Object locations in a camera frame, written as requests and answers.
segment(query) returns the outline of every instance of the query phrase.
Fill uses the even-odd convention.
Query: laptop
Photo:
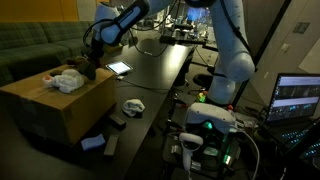
[[[317,109],[319,99],[320,74],[279,73],[264,127],[276,141],[291,148],[314,126],[311,117]],[[320,141],[302,156],[313,157],[318,153],[320,154]]]

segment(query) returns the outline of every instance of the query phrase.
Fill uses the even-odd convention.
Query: black table
[[[137,46],[143,52],[157,55],[166,45],[158,40],[143,40]],[[124,80],[163,89],[149,90],[116,82],[117,103],[111,113],[127,121],[126,128],[117,130],[109,124],[106,115],[85,135],[94,137],[102,133],[107,141],[109,135],[119,134],[113,159],[103,157],[104,147],[83,152],[80,143],[70,148],[47,140],[33,141],[32,135],[23,136],[12,119],[0,111],[0,179],[123,179],[189,51],[185,46],[168,45],[161,56],[151,57],[139,53],[135,47],[125,46],[104,57],[103,63],[122,60],[133,67]],[[131,98],[140,99],[146,107],[140,119],[122,113],[123,103]]]

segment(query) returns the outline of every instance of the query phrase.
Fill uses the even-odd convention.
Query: green couch
[[[90,25],[86,21],[0,23],[0,86],[13,82],[10,63],[55,55],[65,64],[67,58],[81,55],[82,37]]]

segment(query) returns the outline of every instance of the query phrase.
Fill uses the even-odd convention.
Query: cardboard box
[[[115,104],[114,74],[99,68],[96,80],[85,78],[82,87],[65,94],[44,86],[42,77],[51,71],[0,87],[0,98],[18,128],[74,145]]]

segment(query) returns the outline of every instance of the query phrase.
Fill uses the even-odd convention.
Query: desk leg
[[[165,164],[162,180],[171,180],[175,166],[171,164]]]

